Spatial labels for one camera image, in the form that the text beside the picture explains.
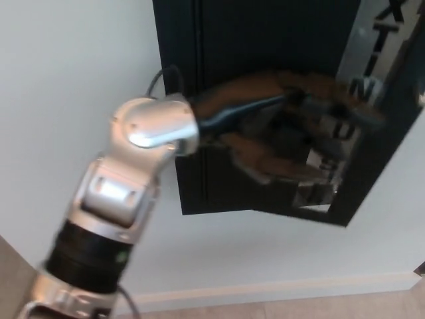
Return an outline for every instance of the floor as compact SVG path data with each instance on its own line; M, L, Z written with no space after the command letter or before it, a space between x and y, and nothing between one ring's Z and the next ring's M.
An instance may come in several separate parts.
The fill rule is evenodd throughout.
M0 237L0 318L12 319L33 269ZM131 316L120 316L130 319ZM420 319L425 279L412 290L142 314L142 319Z

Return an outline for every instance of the robotic arm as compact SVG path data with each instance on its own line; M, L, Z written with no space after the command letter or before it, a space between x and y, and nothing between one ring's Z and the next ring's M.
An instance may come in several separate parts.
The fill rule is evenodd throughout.
M335 96L316 98L302 83L281 86L276 75L242 77L191 103L181 94L172 94L160 100L137 98L121 106L111 123L110 145L88 166L54 247L16 318L109 318L122 272L158 198L159 172L175 156L195 153L201 143L213 140L233 147L242 165L251 171L262 167L265 171L258 173L268 176L294 181L320 179L320 172L313 167L279 159L258 140L237 132L247 114L278 106L288 109L289 119L294 114L300 116L296 112L301 110L340 117L360 126L382 122L379 114L358 101L341 100L336 92ZM295 126L303 134L305 127ZM316 135L323 141L329 140L328 145L321 144L326 152L341 155L338 143L317 130L308 134L313 131L319 132ZM238 139L243 142L232 145L231 141ZM252 148L255 163L243 153ZM267 160L273 165L267 166Z

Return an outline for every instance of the black panel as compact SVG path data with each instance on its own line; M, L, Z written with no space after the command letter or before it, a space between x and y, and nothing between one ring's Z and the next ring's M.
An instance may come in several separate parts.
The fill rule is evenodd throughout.
M359 6L359 0L153 2L163 66L182 69L188 95L265 68L335 75ZM183 214L256 209L347 225L419 113L412 85L417 74L425 74L415 65L424 37L422 32L407 51L407 63L383 100L388 125L363 140L328 213L290 207L295 185L259 186L234 168L228 154L204 150L177 161ZM296 155L303 161L308 150Z

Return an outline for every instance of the black wire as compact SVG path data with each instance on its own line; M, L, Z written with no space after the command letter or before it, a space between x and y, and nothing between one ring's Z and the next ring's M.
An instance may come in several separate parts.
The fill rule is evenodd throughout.
M122 294L124 299L127 301L128 306L131 309L131 313L133 314L133 318L134 319L141 319L140 312L137 309L137 306L135 305L133 299L131 299L131 296L129 295L129 293L124 288L122 288L121 286L118 286L118 292L120 294Z
M182 95L185 95L185 80L183 78L183 75L181 74L180 69L172 64L170 66L167 66L166 68L161 69L155 76L153 77L151 84L149 85L149 88L147 88L146 96L152 97L152 91L155 88L155 85L157 84L159 78L164 75L165 72L173 71L175 75L177 76L177 84L179 86L179 93Z

